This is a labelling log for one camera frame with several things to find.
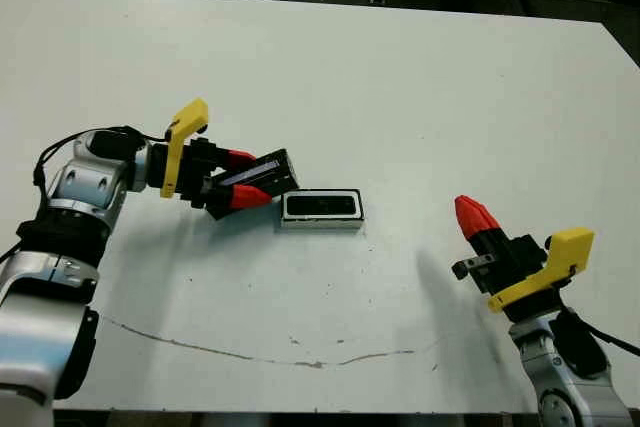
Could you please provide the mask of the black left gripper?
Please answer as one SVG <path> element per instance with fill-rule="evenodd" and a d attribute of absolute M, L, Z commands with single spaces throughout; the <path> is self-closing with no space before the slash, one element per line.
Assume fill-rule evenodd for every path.
<path fill-rule="evenodd" d="M 148 186 L 160 189 L 165 178 L 168 146 L 153 143 L 148 159 Z M 237 211 L 261 207 L 272 202 L 268 193 L 249 185 L 215 186 L 206 196 L 203 183 L 212 172 L 246 168 L 256 160 L 249 152 L 217 147 L 206 138 L 195 138 L 185 145 L 179 162 L 175 193 L 189 201 L 193 208 L 203 208 L 216 220 Z"/>

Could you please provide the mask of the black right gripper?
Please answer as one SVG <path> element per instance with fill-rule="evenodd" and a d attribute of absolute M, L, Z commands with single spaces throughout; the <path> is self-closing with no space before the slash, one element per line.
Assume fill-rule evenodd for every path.
<path fill-rule="evenodd" d="M 495 295 L 542 270 L 547 254 L 530 235 L 509 239 L 487 208 L 469 196 L 457 196 L 454 207 L 462 234 L 476 253 L 452 266 L 458 280 L 470 274 L 481 293 Z M 527 320 L 560 308 L 559 291 L 550 287 L 527 294 L 502 311 L 509 320 Z"/>

